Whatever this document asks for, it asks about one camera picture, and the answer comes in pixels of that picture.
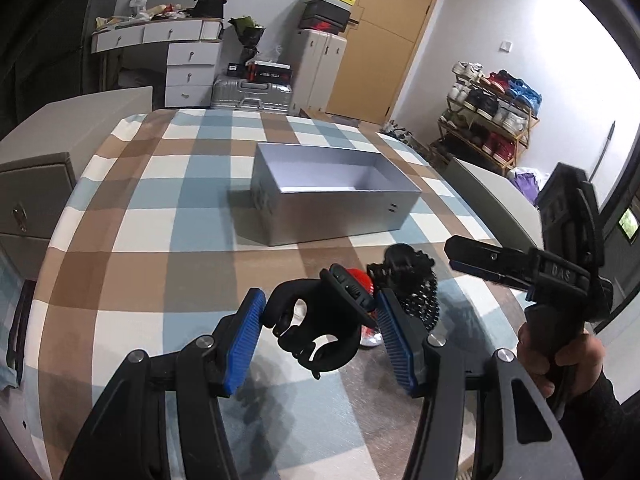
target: window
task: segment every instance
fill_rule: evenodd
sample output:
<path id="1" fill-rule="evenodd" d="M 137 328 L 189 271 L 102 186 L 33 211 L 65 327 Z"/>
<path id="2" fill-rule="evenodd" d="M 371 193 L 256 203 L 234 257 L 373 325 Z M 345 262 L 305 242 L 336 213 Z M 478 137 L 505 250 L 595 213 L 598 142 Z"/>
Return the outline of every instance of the window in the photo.
<path id="1" fill-rule="evenodd" d="M 622 232 L 628 238 L 629 242 L 636 240 L 638 234 L 638 228 L 640 228 L 640 222 L 638 217 L 631 211 L 632 208 L 628 208 L 622 215 L 622 218 L 618 222 L 622 228 Z"/>

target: black sleeve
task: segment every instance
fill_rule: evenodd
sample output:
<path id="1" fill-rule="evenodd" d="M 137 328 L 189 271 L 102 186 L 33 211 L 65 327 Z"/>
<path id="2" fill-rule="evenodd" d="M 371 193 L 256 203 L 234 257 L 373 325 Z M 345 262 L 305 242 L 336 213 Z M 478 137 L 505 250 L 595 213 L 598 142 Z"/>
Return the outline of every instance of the black sleeve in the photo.
<path id="1" fill-rule="evenodd" d="M 611 382 L 600 374 L 593 388 L 569 402 L 560 421 L 584 480 L 607 476 L 635 440 L 638 415 L 625 415 Z"/>

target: purple bag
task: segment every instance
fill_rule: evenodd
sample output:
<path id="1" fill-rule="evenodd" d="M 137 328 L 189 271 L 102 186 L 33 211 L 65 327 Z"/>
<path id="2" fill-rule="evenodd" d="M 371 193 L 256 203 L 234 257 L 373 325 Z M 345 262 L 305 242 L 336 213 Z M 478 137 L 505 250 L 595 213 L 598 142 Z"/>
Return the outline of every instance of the purple bag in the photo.
<path id="1" fill-rule="evenodd" d="M 540 190 L 533 173 L 516 173 L 511 183 L 521 192 L 529 202 L 535 203 Z"/>

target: open box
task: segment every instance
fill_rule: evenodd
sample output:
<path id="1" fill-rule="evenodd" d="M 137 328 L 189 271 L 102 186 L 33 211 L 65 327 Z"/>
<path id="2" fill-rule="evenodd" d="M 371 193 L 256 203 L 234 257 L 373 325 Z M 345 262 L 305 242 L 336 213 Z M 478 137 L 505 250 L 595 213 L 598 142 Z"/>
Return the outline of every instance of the open box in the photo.
<path id="1" fill-rule="evenodd" d="M 399 229 L 420 189 L 381 153 L 258 143 L 251 193 L 274 246 Z"/>

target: white sneaker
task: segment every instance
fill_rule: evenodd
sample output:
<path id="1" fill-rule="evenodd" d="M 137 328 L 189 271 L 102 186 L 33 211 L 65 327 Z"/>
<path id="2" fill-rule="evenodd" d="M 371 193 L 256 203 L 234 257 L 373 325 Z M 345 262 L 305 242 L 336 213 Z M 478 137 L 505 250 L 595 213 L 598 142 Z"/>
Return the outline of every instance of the white sneaker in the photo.
<path id="1" fill-rule="evenodd" d="M 458 97 L 456 97 L 456 102 L 460 104 L 464 104 L 464 102 L 466 101 L 466 98 L 469 96 L 469 92 L 471 92 L 471 88 L 469 88 L 468 86 L 463 86 L 460 89 L 460 93 L 458 94 Z"/>
<path id="2" fill-rule="evenodd" d="M 510 134 L 519 135 L 524 130 L 527 124 L 527 120 L 524 117 L 520 117 L 513 112 L 509 112 L 504 118 L 502 127 Z"/>
<path id="3" fill-rule="evenodd" d="M 465 73 L 465 69 L 468 63 L 463 63 L 462 61 L 457 62 L 452 70 L 454 74 L 463 75 Z"/>
<path id="4" fill-rule="evenodd" d="M 479 63 L 469 63 L 465 68 L 464 77 L 471 79 L 471 81 L 480 81 L 482 74 L 482 65 Z"/>
<path id="5" fill-rule="evenodd" d="M 460 83 L 455 83 L 455 85 L 451 87 L 451 90 L 449 90 L 449 94 L 447 95 L 447 97 L 452 101 L 455 101 L 462 89 L 463 86 Z"/>
<path id="6" fill-rule="evenodd" d="M 508 114 L 509 111 L 507 110 L 507 108 L 499 107 L 492 121 L 496 124 L 502 124 Z"/>

